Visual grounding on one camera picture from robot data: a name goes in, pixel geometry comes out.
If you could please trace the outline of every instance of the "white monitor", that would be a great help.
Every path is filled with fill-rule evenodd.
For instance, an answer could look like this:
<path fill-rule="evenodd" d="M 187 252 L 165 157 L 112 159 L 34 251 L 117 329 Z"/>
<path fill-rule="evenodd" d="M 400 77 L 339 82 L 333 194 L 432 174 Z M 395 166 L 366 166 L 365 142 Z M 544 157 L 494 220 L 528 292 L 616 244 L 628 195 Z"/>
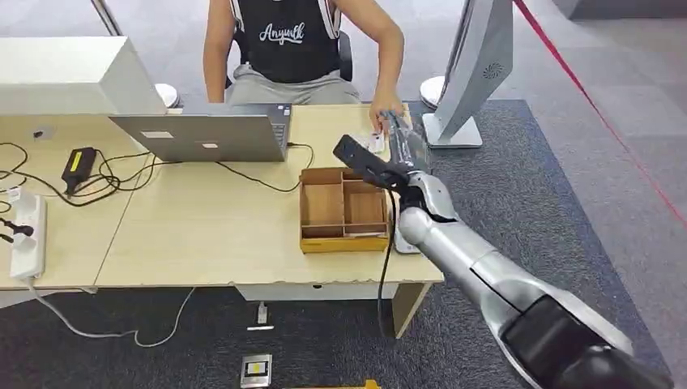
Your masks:
<path fill-rule="evenodd" d="M 125 36 L 0 38 L 0 115 L 164 114 Z"/>
<path fill-rule="evenodd" d="M 479 147 L 472 117 L 513 70 L 512 0 L 465 0 L 446 76 L 425 81 L 422 120 L 430 147 Z"/>

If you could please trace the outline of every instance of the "office chair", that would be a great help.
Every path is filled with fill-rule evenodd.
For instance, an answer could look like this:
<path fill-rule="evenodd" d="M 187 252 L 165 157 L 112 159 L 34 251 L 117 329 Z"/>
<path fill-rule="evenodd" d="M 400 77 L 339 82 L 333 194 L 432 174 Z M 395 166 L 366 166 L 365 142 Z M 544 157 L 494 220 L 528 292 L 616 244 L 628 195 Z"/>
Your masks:
<path fill-rule="evenodd" d="M 245 40 L 245 33 L 239 29 L 234 32 L 234 41 L 241 51 L 241 64 L 248 62 L 248 42 Z M 339 32 L 339 68 L 341 78 L 346 81 L 353 80 L 353 54 L 351 53 L 351 38 L 343 31 Z M 227 75 L 224 88 L 229 88 L 232 80 Z"/>

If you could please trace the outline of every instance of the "desk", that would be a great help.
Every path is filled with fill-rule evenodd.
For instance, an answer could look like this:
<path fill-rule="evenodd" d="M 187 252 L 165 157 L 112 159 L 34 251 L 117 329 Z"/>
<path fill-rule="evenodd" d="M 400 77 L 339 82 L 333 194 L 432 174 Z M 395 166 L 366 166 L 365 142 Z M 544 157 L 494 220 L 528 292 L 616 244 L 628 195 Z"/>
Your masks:
<path fill-rule="evenodd" d="M 36 140 L 33 132 L 39 126 L 45 126 L 46 131 L 43 139 Z M 75 148 L 96 147 L 107 157 L 140 152 L 122 130 L 108 118 L 98 116 L 0 117 L 1 142 L 24 147 L 29 159 L 20 171 L 41 177 L 58 189 L 65 187 L 60 176 L 71 150 Z M 14 168 L 22 157 L 21 151 L 12 146 L 0 146 L 0 169 Z M 143 167 L 144 160 L 116 161 L 113 169 L 120 176 L 131 175 Z M 1 180 L 0 188 L 20 182 L 21 177 L 15 175 Z M 33 180 L 28 180 L 25 187 L 37 194 L 54 196 L 49 188 Z M 93 286 L 129 197 L 129 194 L 116 194 L 82 208 L 48 197 L 45 272 L 36 280 L 36 287 Z M 0 199 L 6 199 L 6 196 L 0 194 Z M 14 215 L 9 212 L 2 216 L 10 219 Z M 20 282 L 8 276 L 11 249 L 4 243 L 0 245 L 0 289 L 22 288 Z"/>
<path fill-rule="evenodd" d="M 362 105 L 299 106 L 294 107 L 292 115 L 290 141 L 313 147 L 313 167 L 342 166 L 332 155 L 341 135 L 362 133 L 362 129 L 369 128 L 368 108 Z M 108 154 L 114 156 L 134 150 L 131 141 L 119 135 L 123 131 L 117 132 L 116 127 L 102 119 L 60 119 L 74 124 L 90 120 L 79 125 L 114 130 L 117 135 L 112 136 L 123 139 L 122 150 L 116 152 L 111 146 Z M 99 139 L 99 143 L 94 140 L 92 144 L 100 147 L 106 143 Z M 53 147 L 51 156 L 43 159 L 46 165 L 50 165 L 49 160 L 53 162 L 50 172 L 56 180 L 67 150 L 73 146 L 60 148 L 59 157 Z M 308 159 L 309 150 L 299 147 L 289 150 L 286 163 L 230 165 L 286 188 L 297 182 Z M 156 172 L 145 189 L 130 196 L 117 194 L 101 205 L 75 211 L 51 201 L 49 240 L 51 244 L 59 240 L 59 250 L 49 247 L 48 266 L 38 285 L 236 286 L 249 300 L 375 297 L 383 252 L 308 255 L 301 252 L 298 191 L 274 192 L 215 164 L 169 165 Z M 86 216 L 97 220 L 88 222 Z M 88 235 L 87 248 L 78 245 L 77 232 L 82 229 Z M 78 252 L 70 253 L 68 258 L 67 247 Z M 394 299 L 398 337 L 431 285 L 442 281 L 441 272 L 422 256 L 391 255 L 385 297 Z"/>

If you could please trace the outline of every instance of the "wooden box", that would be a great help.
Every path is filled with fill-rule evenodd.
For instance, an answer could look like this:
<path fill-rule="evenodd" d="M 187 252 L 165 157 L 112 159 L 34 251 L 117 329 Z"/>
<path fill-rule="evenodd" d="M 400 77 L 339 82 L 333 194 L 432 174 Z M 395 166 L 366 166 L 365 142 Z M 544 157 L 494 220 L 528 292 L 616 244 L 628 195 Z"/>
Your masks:
<path fill-rule="evenodd" d="M 304 253 L 381 251 L 389 243 L 386 193 L 350 169 L 301 173 L 301 249 Z"/>

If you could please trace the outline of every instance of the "hand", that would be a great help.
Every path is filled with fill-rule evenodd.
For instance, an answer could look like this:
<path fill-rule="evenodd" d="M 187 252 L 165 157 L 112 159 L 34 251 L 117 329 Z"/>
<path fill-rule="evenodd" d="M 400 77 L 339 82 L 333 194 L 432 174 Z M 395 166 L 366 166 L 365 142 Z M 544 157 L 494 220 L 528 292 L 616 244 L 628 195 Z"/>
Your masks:
<path fill-rule="evenodd" d="M 375 132 L 389 134 L 389 123 L 382 116 L 383 111 L 394 111 L 400 117 L 403 116 L 403 104 L 396 95 L 395 91 L 386 91 L 378 89 L 374 93 L 374 99 L 369 107 L 369 120 L 372 122 L 372 127 Z"/>

